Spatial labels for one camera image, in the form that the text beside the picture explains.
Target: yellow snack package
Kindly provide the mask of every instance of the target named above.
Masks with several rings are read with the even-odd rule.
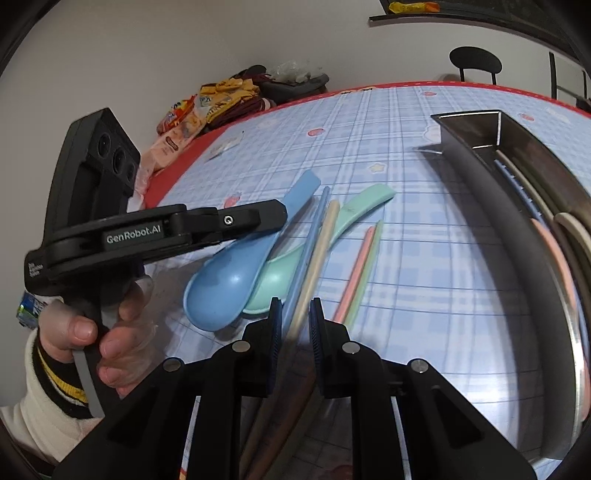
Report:
[[[395,14],[433,14],[440,11],[437,2],[418,2],[415,4],[392,2],[388,9]]]
[[[215,85],[202,85],[199,95],[214,95],[217,92]]]
[[[252,83],[252,79],[246,79],[242,82],[242,86],[240,87],[242,90],[247,90],[249,92],[255,92],[257,95],[261,91],[258,86]]]
[[[238,102],[252,98],[255,95],[255,92],[249,90],[236,90],[235,92],[229,93],[227,99],[216,103],[209,109],[209,112],[207,113],[207,123],[211,123],[219,115],[236,105]]]
[[[218,92],[227,92],[229,90],[236,90],[242,88],[242,79],[228,78],[216,84]]]

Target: human hand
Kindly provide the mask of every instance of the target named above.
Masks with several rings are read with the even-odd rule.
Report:
[[[119,305],[119,320],[100,341],[99,377],[122,396],[134,389],[152,364],[150,340],[155,325],[141,315],[151,293],[150,277],[142,277],[133,283]],[[39,315],[41,346],[61,363],[72,362],[72,349],[91,345],[97,334],[94,321],[78,315],[60,301],[49,304]]]

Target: chopstick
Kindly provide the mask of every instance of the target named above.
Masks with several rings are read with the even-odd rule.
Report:
[[[570,272],[569,263],[566,261],[566,257],[564,253],[560,249],[560,245],[556,241],[556,238],[552,235],[550,230],[548,230],[542,223],[535,219],[530,219],[534,224],[536,230],[546,243],[546,246],[552,253],[554,260],[556,261],[556,265],[558,266],[558,271],[560,273],[560,277],[562,278],[562,283],[564,288],[566,289],[567,297],[569,298],[570,307],[573,309],[573,312],[577,311],[577,292],[574,286],[573,276]]]
[[[316,245],[316,241],[318,239],[318,235],[320,232],[320,227],[322,226],[322,219],[324,218],[326,205],[329,202],[329,195],[330,188],[324,187],[324,190],[322,191],[322,196],[320,197],[320,201],[318,203],[318,207],[316,208],[316,211],[314,212],[314,217],[312,218],[312,224],[310,225],[308,237],[306,238],[306,241],[304,243],[304,249],[301,253],[300,262],[298,263],[298,266],[295,269],[294,278],[293,280],[291,280],[290,289],[287,293],[287,297],[285,298],[285,304],[283,305],[283,320],[281,325],[282,337],[285,337],[287,335],[287,332],[289,331],[291,325],[291,320],[296,310],[297,302],[301,292],[301,286],[304,283],[304,278],[306,276],[308,266],[310,265],[310,260],[312,258],[314,246]]]
[[[577,259],[577,255],[575,254],[573,247],[570,245],[569,240],[566,237],[565,231],[563,228],[566,229],[564,225],[561,226],[560,221],[560,213],[557,213],[554,216],[550,206],[546,203],[546,201],[541,197],[539,192],[536,190],[535,186],[525,177],[524,173],[517,168],[517,166],[500,150],[496,151],[497,155],[503,160],[503,163],[507,166],[507,168],[511,171],[511,173],[519,180],[525,191],[528,195],[536,202],[538,208],[542,212],[545,217],[546,223],[548,223],[552,233],[556,237],[558,244],[562,251],[564,252],[564,256],[566,257],[567,263],[571,269],[572,276],[576,280],[577,284],[577,293],[579,294],[580,304],[581,304],[581,311],[579,312],[579,329],[581,331],[581,335],[586,340],[583,342],[583,351],[585,354],[586,361],[589,361],[589,341],[586,334],[586,319],[591,318],[591,290],[589,289],[589,282],[587,278],[589,278],[589,267],[586,266],[585,263],[579,263]]]
[[[277,362],[277,378],[275,380],[275,388],[273,393],[263,400],[257,414],[255,421],[252,425],[251,431],[246,440],[246,444],[240,457],[240,478],[243,478],[246,474],[248,467],[254,457],[259,441],[261,440],[262,434],[269,423],[273,408],[277,403],[279,392],[281,390],[281,384],[287,373],[287,369],[290,367],[294,355],[296,354],[297,339],[300,335],[300,330],[304,319],[307,317],[307,312],[312,300],[312,295],[316,290],[316,284],[320,277],[322,268],[324,267],[324,261],[326,259],[326,253],[330,246],[330,239],[335,229],[335,223],[339,214],[340,205],[337,200],[332,200],[329,203],[329,207],[326,210],[326,216],[320,230],[318,241],[314,253],[312,254],[312,260],[306,274],[306,279],[302,286],[300,299],[298,300],[297,306],[295,307],[295,313],[291,322],[290,328],[283,341],[283,346],[279,352],[279,359]]]
[[[350,308],[356,289],[359,286],[359,280],[361,279],[364,266],[369,257],[375,231],[376,227],[371,226],[365,232],[363,242],[361,243],[359,253],[357,254],[357,259],[353,265],[353,270],[351,271],[351,275],[345,290],[343,291],[343,295],[341,296],[340,303],[333,319],[336,323],[343,323]],[[290,445],[295,443],[295,446],[297,447],[298,442],[292,438],[292,434],[297,436],[294,434],[295,428],[300,425],[300,422],[305,424],[307,418],[313,419],[314,413],[316,413],[322,403],[320,393],[314,390],[315,384],[316,373],[314,367],[312,367],[308,370],[306,378],[300,386],[297,396],[293,399],[285,419],[268,442],[264,454],[255,461],[250,469],[249,474],[246,477],[247,480],[259,480],[265,475],[265,473],[267,473],[265,475],[265,480],[270,480],[278,478],[278,475],[283,471],[283,464],[279,458],[283,459],[286,455],[282,454],[282,450],[285,445],[287,445],[287,442],[290,442]],[[302,428],[302,425],[300,425],[298,431],[300,430],[303,430],[304,432],[306,431]]]
[[[361,278],[359,279],[359,285],[357,287],[357,291],[355,292],[355,297],[353,297],[353,301],[351,302],[351,306],[349,307],[349,311],[347,312],[347,317],[345,318],[345,326],[347,327],[353,325],[353,322],[357,318],[359,306],[361,305],[361,301],[365,296],[365,290],[367,288],[369,274],[373,270],[376,258],[378,256],[379,241],[382,239],[383,229],[384,221],[380,220],[375,226],[374,239],[371,242],[368,259],[365,262],[363,273],[361,274]]]
[[[369,227],[367,232],[365,232],[363,243],[361,243],[361,248],[359,249],[359,253],[357,255],[357,260],[353,266],[353,271],[351,272],[351,276],[347,286],[345,287],[343,296],[340,299],[339,306],[336,309],[333,322],[343,323],[345,321],[347,312],[351,306],[351,301],[353,300],[353,296],[357,291],[357,286],[359,285],[359,280],[361,279],[361,274],[363,273],[363,267],[365,266],[365,262],[368,259],[369,249],[371,247],[372,240],[374,239],[374,233],[374,226]]]
[[[575,218],[570,213],[558,213],[554,217],[554,220],[559,225],[562,225],[570,234],[576,239],[579,243],[585,256],[587,259],[591,261],[591,235],[585,228],[585,226],[579,222],[577,218]],[[589,366],[587,362],[585,362],[585,389],[584,389],[584,403],[583,407],[581,408],[581,420],[584,420],[589,415],[589,409],[591,408],[591,380],[589,378]]]

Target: black frame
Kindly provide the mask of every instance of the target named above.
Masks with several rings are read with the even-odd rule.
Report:
[[[551,51],[548,52],[548,56],[550,57],[550,82],[551,82],[551,95],[554,100],[557,99],[558,90],[561,92],[567,93],[568,95],[576,98],[577,100],[583,100],[587,98],[587,75],[584,70],[581,71],[583,74],[583,96],[581,97],[577,93],[571,92],[564,87],[558,85],[558,81],[556,78],[556,55]]]
[[[19,17],[15,27],[9,34],[5,34],[0,45],[0,71],[8,63],[12,53],[16,50],[19,43],[26,36],[26,33],[34,25],[36,20],[41,18],[53,5],[56,0],[50,2],[36,2],[36,8],[27,10]],[[570,48],[558,48],[567,53],[571,50],[580,60],[587,71],[591,71],[591,29],[589,28],[589,11],[585,2],[575,0],[537,0],[537,3],[548,13],[556,24],[565,32]],[[388,20],[398,18],[398,15],[381,15],[372,17],[372,20]],[[515,29],[516,25],[503,25]],[[579,480],[587,478],[591,471],[591,427],[587,421],[583,426],[581,435],[570,449],[566,457],[558,468],[550,475],[550,480]],[[16,447],[14,441],[6,431],[4,425],[0,423],[0,472],[3,478],[18,480],[39,480],[40,477],[34,472],[33,467],[26,461],[25,457]]]
[[[482,24],[483,26],[493,25],[500,27],[505,30],[512,30],[520,33],[526,37],[531,37],[537,40],[541,40],[557,51],[563,53],[567,57],[573,60],[577,59],[577,56],[572,49],[571,45],[563,37],[555,35],[555,33],[545,30],[537,25],[529,22],[519,21],[516,18],[510,18],[507,15],[495,12],[492,9],[478,8],[468,4],[457,4],[451,2],[438,2],[441,8],[439,13],[429,14],[393,14],[388,10],[390,0],[380,0],[380,4],[384,9],[384,15],[374,15],[369,17],[370,26],[378,26],[388,23],[404,22],[411,20],[426,20],[429,19],[437,21],[456,21],[470,24]]]

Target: red tablecloth border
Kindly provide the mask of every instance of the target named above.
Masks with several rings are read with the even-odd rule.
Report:
[[[246,119],[254,118],[258,115],[263,115],[268,112],[274,112],[281,108],[286,108],[293,105],[298,105],[299,103],[310,102],[313,100],[318,100],[319,98],[326,98],[333,95],[338,95],[342,92],[348,91],[357,91],[357,90],[364,90],[371,87],[374,88],[393,88],[393,87],[416,87],[416,86],[455,86],[455,87],[476,87],[476,88],[488,88],[490,90],[500,90],[502,92],[511,92],[517,93],[519,95],[525,95],[533,98],[537,98],[540,100],[545,100],[548,103],[555,103],[556,105],[560,105],[562,107],[568,108],[573,112],[577,112],[581,115],[584,115],[588,118],[591,118],[591,115],[583,112],[582,110],[568,105],[567,103],[560,102],[559,100],[554,100],[552,98],[546,97],[544,95],[539,95],[537,93],[526,92],[525,90],[519,90],[516,88],[510,87],[503,87],[500,85],[490,85],[488,83],[470,83],[470,82],[428,82],[428,81],[420,81],[420,82],[398,82],[398,83],[383,83],[381,85],[368,85],[366,87],[358,87],[353,89],[343,89],[337,92],[328,92],[323,93],[321,95],[315,95],[312,97],[302,98],[301,100],[295,100],[294,102],[285,103],[283,105],[278,106],[277,108],[267,110],[264,112],[258,112],[240,121],[244,121]],[[175,183],[179,180],[179,178],[185,173],[189,167],[199,158],[199,156],[209,147],[215,139],[217,139],[222,133],[226,131],[229,125],[225,125],[221,128],[218,128],[212,132],[209,132],[201,137],[197,137],[189,147],[184,150],[176,159],[176,161],[169,167],[161,170],[158,174],[156,174],[150,181],[150,186],[148,191],[144,196],[144,203],[146,208],[153,208],[158,206],[158,204],[162,201],[164,196],[168,193],[168,191],[174,186]]]

